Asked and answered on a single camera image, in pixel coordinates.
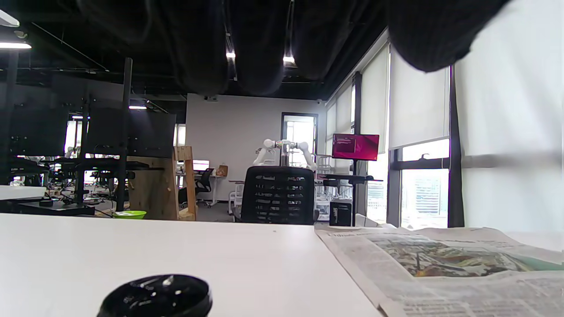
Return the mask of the person's left hand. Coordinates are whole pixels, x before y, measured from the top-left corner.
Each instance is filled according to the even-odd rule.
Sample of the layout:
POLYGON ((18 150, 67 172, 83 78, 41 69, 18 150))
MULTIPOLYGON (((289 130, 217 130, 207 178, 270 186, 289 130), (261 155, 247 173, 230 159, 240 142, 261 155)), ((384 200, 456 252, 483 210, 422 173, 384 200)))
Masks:
POLYGON ((87 20, 129 44, 166 48, 182 88, 275 92, 291 52, 302 76, 322 80, 363 18, 385 21, 392 45, 423 72, 461 60, 507 0, 78 0, 87 20))

